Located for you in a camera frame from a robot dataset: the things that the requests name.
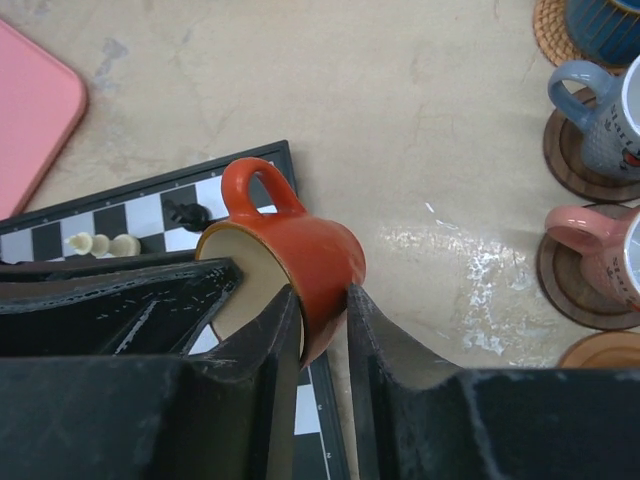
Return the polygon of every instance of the table surface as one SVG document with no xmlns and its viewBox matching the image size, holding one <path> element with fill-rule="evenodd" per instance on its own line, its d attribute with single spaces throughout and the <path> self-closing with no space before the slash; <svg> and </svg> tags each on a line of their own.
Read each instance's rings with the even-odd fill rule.
<svg viewBox="0 0 640 480">
<path fill-rule="evenodd" d="M 591 330 L 540 292 L 553 67 L 534 0 L 13 0 L 89 88 L 37 209 L 286 138 L 304 203 L 361 240 L 383 311 L 463 366 L 553 365 Z M 331 347 L 356 475 L 346 332 Z"/>
</svg>

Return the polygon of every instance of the light blue mug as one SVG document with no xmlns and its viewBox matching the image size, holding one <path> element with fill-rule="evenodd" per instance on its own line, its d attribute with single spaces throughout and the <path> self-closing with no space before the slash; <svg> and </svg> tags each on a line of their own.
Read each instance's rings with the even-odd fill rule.
<svg viewBox="0 0 640 480">
<path fill-rule="evenodd" d="M 640 55 L 640 0 L 567 0 L 564 21 L 592 60 L 625 67 Z"/>
<path fill-rule="evenodd" d="M 572 80 L 589 87 L 596 106 L 587 107 L 564 85 Z M 595 63 L 574 60 L 549 79 L 549 98 L 584 134 L 582 162 L 601 175 L 640 180 L 640 57 L 615 77 Z"/>
</svg>

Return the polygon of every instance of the chessboard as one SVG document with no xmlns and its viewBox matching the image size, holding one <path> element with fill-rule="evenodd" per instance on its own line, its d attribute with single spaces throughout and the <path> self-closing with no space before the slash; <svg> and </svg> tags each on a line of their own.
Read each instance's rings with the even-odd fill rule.
<svg viewBox="0 0 640 480">
<path fill-rule="evenodd" d="M 163 211 L 163 202 L 198 203 L 212 219 L 224 219 L 228 212 L 220 190 L 222 172 L 242 157 L 269 161 L 296 190 L 289 144 L 280 141 L 1 221 L 0 260 L 73 261 L 78 255 L 65 239 L 80 232 L 109 238 L 127 233 L 140 240 L 143 254 L 193 250 L 199 235 L 176 224 Z M 255 178 L 250 192 L 258 210 L 276 211 Z M 212 329 L 206 327 L 191 353 L 208 351 L 217 343 Z M 300 374 L 294 434 L 294 480 L 349 478 L 326 353 Z"/>
</svg>

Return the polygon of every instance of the pink mug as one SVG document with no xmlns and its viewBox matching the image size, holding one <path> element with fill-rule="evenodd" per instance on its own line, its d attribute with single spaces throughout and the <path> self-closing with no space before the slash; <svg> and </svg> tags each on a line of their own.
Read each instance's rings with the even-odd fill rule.
<svg viewBox="0 0 640 480">
<path fill-rule="evenodd" d="M 605 297 L 640 311 L 640 208 L 612 219 L 583 207 L 557 207 L 547 233 L 582 255 L 584 279 Z"/>
</svg>

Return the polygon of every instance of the pink tray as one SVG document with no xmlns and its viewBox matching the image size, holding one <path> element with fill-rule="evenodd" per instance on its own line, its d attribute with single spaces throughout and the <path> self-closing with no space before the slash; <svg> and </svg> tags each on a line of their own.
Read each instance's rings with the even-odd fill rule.
<svg viewBox="0 0 640 480">
<path fill-rule="evenodd" d="M 0 220 L 24 208 L 86 102 L 78 75 L 0 20 Z"/>
</svg>

